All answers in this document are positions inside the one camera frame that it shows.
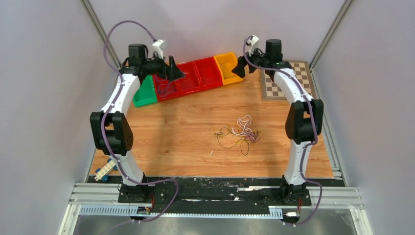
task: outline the chessboard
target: chessboard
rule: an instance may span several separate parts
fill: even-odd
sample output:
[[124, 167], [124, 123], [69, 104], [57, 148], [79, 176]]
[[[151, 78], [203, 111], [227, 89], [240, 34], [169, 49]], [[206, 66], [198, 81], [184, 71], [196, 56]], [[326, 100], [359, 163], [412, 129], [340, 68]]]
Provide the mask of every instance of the chessboard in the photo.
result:
[[[313, 97], [316, 97], [316, 92], [314, 90], [313, 79], [311, 77], [310, 69], [307, 61], [289, 61], [291, 66], [294, 69], [297, 80]], [[279, 88], [262, 70], [261, 73], [261, 91], [262, 99], [286, 99], [281, 88]]]

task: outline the wooden tabletop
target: wooden tabletop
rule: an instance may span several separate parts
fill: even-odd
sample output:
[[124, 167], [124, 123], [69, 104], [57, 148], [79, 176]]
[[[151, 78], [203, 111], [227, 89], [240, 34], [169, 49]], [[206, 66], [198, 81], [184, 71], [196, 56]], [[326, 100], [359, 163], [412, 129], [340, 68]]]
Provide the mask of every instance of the wooden tabletop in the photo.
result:
[[[240, 83], [139, 108], [131, 104], [127, 120], [138, 166], [147, 176], [281, 177], [290, 151], [285, 134], [290, 105], [286, 100], [262, 100], [260, 86], [256, 71]], [[247, 114], [263, 139], [250, 145], [247, 156], [239, 145], [222, 148], [212, 129], [218, 131]], [[221, 144], [230, 146], [234, 141], [223, 138]], [[107, 159], [97, 150], [91, 175]], [[322, 136], [311, 149], [306, 176], [333, 178]]]

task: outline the white wall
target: white wall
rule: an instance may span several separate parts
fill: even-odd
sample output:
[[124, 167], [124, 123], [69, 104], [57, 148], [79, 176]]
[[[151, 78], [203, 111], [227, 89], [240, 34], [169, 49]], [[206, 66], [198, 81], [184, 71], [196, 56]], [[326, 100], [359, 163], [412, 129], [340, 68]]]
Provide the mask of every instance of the white wall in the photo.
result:
[[114, 76], [77, 0], [2, 1], [0, 32], [0, 233], [54, 235]]
[[414, 234], [415, 2], [356, 0], [315, 68], [375, 235]]
[[[278, 38], [286, 59], [311, 61], [344, 0], [91, 0], [106, 32], [122, 20], [145, 25], [167, 40], [176, 62], [229, 51], [242, 54], [245, 37], [255, 34], [260, 47]], [[126, 45], [152, 41], [139, 26], [122, 25], [111, 39], [120, 60]]]

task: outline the blue wheel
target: blue wheel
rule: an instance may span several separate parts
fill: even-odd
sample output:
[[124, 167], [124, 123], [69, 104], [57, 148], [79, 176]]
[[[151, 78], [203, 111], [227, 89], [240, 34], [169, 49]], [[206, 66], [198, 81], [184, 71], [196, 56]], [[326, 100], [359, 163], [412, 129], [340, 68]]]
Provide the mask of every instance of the blue wheel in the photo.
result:
[[102, 178], [101, 178], [101, 180], [102, 180], [102, 182], [107, 182], [108, 180], [110, 179], [110, 177], [108, 176], [108, 175], [104, 175]]

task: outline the gray floor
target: gray floor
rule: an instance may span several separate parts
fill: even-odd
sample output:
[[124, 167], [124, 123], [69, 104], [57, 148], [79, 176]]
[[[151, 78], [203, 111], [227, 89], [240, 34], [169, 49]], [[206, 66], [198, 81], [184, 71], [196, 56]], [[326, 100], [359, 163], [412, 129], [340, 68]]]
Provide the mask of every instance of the gray floor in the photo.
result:
[[[305, 219], [311, 210], [301, 211]], [[97, 235], [129, 220], [121, 216], [83, 216], [80, 235]], [[147, 224], [125, 224], [105, 235], [356, 235], [349, 210], [319, 210], [308, 224], [290, 228], [271, 219], [159, 218]]]

